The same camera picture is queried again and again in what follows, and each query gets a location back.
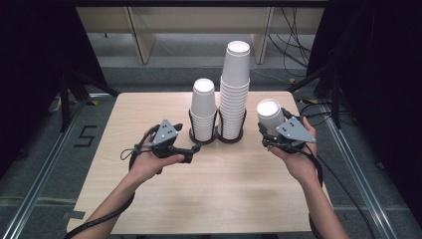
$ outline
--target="forearm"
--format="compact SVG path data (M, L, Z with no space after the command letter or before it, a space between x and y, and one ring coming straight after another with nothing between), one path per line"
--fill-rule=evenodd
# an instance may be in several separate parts
M311 218L322 238L348 238L316 178L301 182Z
M87 222L94 221L121 208L134 193L139 184L139 182L132 180L128 174L97 208L97 210L87 219ZM76 235L74 238L106 238L111 232L117 219L118 216L109 221L88 228Z

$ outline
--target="gray floor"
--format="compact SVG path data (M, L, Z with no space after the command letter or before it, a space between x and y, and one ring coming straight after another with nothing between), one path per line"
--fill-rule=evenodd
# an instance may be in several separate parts
M200 34L166 34L158 35L151 58L147 65L137 61L133 42L129 35L90 34L90 39L98 55L108 84L121 92L168 92L190 91L193 82L199 78L211 79L218 88L221 67L224 62L227 43L242 40L251 44L248 35L200 35ZM301 43L311 48L314 37L301 36ZM296 49L290 47L288 52L300 57ZM283 91L290 85L290 79L299 81L306 70L286 58L277 49L268 44L266 59L263 65L255 64L251 56L251 91ZM294 93L296 99L313 99L313 86ZM98 89L88 87L90 93L101 93ZM45 184L37 203L19 238L61 238L66 234L67 213L73 210L79 193L88 173L91 161L115 99L105 98L97 104L84 106L78 120L70 132L57 163ZM347 111L346 102L341 107ZM305 104L298 103L302 109ZM320 113L320 106L308 108L304 115ZM318 153L333 169L347 190L353 195L357 204L370 220L376 238L381 238L378 227L372 220L341 151L336 146L332 133L323 117L311 118L317 124ZM80 138L80 133L87 125L86 133L94 135L91 146L75 147L76 144L87 143ZM388 174L376 167L377 160L358 124L350 115L341 115L341 132L346 137L351 150L362 168L376 198L387 214L397 238L422 238L422 231L397 192ZM5 177L0 181L0 232L2 235L13 219L22 199L27 195L40 168L50 153L61 127L60 112L52 113L45 118L38 128L31 143L26 147L28 157L15 160ZM350 199L339 187L333 176L324 171L324 180L332 205L351 238L370 238L368 229L350 202ZM280 238L314 238L312 233L278 233ZM154 236L148 238L195 238L195 236ZM216 235L213 238L261 238L261 235Z

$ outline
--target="floor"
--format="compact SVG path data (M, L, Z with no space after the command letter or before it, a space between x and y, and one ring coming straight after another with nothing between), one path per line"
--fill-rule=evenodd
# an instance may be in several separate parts
M133 42L129 35L125 34L89 34L99 62L104 70L108 84L121 91L177 91L181 88L177 84L166 81L168 77L179 83L189 86L198 76L209 76L210 79L218 79L219 69L224 63L225 48L227 43L234 40L248 42L248 35L201 35L201 34L162 34L157 36L148 64L141 65L138 62ZM288 40L289 36L280 36ZM273 36L275 42L285 49L286 45L277 36ZM301 44L312 48L314 36L300 36ZM288 52L305 63L306 57L295 47L289 47ZM143 74L149 73L151 82L145 82ZM263 65L257 65L251 56L251 78L257 79L254 90L267 90L268 86L274 86L273 91L287 89L293 81L299 81L306 73L306 68L295 61L284 57L274 45L269 42L266 50L266 58ZM148 84L158 85L157 88L149 88ZM295 93L296 99L313 99L313 87L303 88ZM92 94L101 93L97 89L88 87ZM91 159L95 154L104 128L107 116L109 116L114 99L100 98L92 104L72 105L74 116L80 116L74 122L73 131L67 135L65 145L54 152L58 160L51 160L51 168L46 169L45 180L38 194L33 199L33 204L28 207L30 212L26 217L19 218L18 209L21 208L28 192L34 191L33 182L38 178L39 172L44 170L45 163L52 158L51 148L57 143L58 128L60 128L61 116L59 112L52 112L43 125L34 135L32 143L27 146L31 152L27 158L18 159L14 162L5 177L0 181L0 232L6 233L8 225L15 219L20 219L22 227L15 233L19 238L58 238L63 237L69 213L79 195L84 183L85 175L89 170ZM305 106L298 103L300 109ZM307 108L304 114L320 114L328 111L324 107L315 106ZM411 212L403 202L395 189L388 174L375 166L376 155L365 142L358 125L350 115L341 116L343 128L341 131L333 129L330 119L324 116L312 119L316 126L320 141L319 154L331 166L335 175L344 183L347 190L356 199L358 204L369 219L369 225L374 231L375 238L422 238L422 231L415 222ZM96 136L91 147L74 148L74 144L85 142L80 139L82 129L88 130ZM341 150L339 145L347 145L349 150ZM353 170L357 164L368 188L361 188ZM358 213L349 197L338 185L332 174L326 172L325 183L333 208L341 222L349 232L351 238L370 238L366 223ZM371 202L362 195L362 190L373 194L379 207L371 205ZM386 214L387 222L391 225L380 225L376 216L377 212ZM311 233L278 233L279 238L313 238ZM151 238L194 238L194 236L156 236ZM261 238L260 235L218 235L216 238Z

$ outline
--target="wooden table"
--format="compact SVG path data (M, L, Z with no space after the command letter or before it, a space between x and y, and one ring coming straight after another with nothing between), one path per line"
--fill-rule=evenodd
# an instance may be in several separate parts
M152 125L182 122L175 146L190 148L188 110L192 93L121 94L109 117L68 230L82 224L127 173L120 153L138 143ZM283 162L262 147L256 106L279 101L298 115L287 92L249 92L243 138L234 144L216 139L194 154L192 163L163 169L136 191L112 234L213 234L310 231L300 185ZM219 106L219 93L216 93Z

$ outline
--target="hand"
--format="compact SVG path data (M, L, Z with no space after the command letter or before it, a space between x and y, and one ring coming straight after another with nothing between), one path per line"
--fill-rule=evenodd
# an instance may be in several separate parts
M317 136L317 131L311 126L306 118L304 118L304 127L313 137ZM307 146L308 147L305 146L303 148L303 151L306 153L312 153L314 156L317 156L317 144L307 142ZM299 183L302 183L307 179L317 180L316 168L305 155L299 152L287 153L277 147L272 147L270 152L285 162L290 175L294 177Z
M145 142L151 142L152 139L153 135L150 134L146 138ZM158 158L150 150L151 148L149 147L142 147L140 149L143 153L138 155L134 160L133 166L129 172L131 178L139 184L153 177L164 166L180 162L184 159L182 154L176 154L166 158Z

